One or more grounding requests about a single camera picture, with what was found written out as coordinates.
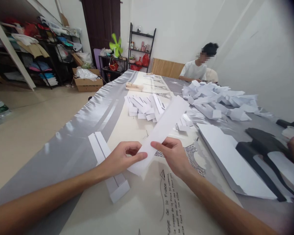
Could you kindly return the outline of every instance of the green fan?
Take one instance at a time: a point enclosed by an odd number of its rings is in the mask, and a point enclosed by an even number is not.
[[[117,37],[115,36],[115,33],[113,33],[112,38],[115,43],[109,42],[109,46],[110,46],[110,49],[114,51],[115,57],[118,58],[123,52],[123,49],[121,48],[121,37],[119,38],[119,41],[117,42]]]

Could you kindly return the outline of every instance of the black hair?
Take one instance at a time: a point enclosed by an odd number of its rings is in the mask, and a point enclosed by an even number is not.
[[[202,52],[206,53],[209,57],[213,57],[216,55],[218,48],[219,46],[217,43],[210,42],[203,47]]]

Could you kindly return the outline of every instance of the dark wooden door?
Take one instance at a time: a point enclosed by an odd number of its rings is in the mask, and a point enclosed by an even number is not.
[[[111,34],[120,37],[120,0],[82,0],[91,53],[109,48]]]

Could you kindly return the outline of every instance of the paper box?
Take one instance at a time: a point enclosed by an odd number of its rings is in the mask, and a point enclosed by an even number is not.
[[[81,67],[83,65],[83,61],[75,53],[73,53],[72,56],[77,64],[77,66]]]
[[[99,70],[89,69],[92,73],[100,75]],[[77,86],[78,92],[88,92],[88,91],[98,91],[103,85],[102,79],[97,79],[96,81],[90,79],[74,78],[75,84]]]

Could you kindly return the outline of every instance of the white t-shirt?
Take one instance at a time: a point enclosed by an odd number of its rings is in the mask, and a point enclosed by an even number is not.
[[[202,64],[201,66],[197,66],[195,64],[195,60],[193,60],[193,61],[187,62],[184,65],[180,76],[206,81],[207,80],[206,79],[206,70],[207,70],[206,64]]]

